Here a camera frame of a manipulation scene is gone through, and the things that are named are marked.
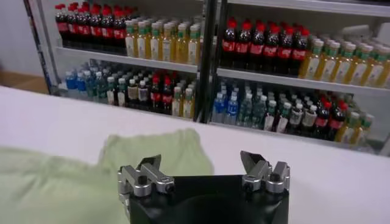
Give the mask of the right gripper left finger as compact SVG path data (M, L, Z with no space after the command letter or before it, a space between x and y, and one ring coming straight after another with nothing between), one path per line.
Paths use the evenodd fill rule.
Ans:
M155 155L143 158L136 168L121 166L118 170L118 194L147 197L152 193L153 186L161 194L174 192L174 178L159 170L160 163L161 155Z

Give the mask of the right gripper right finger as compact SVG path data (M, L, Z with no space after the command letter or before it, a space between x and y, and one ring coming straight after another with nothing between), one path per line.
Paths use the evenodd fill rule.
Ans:
M289 191L291 169L286 162L278 161L273 167L260 154L240 151L246 174L242 176L242 187L246 192L265 189L272 194Z

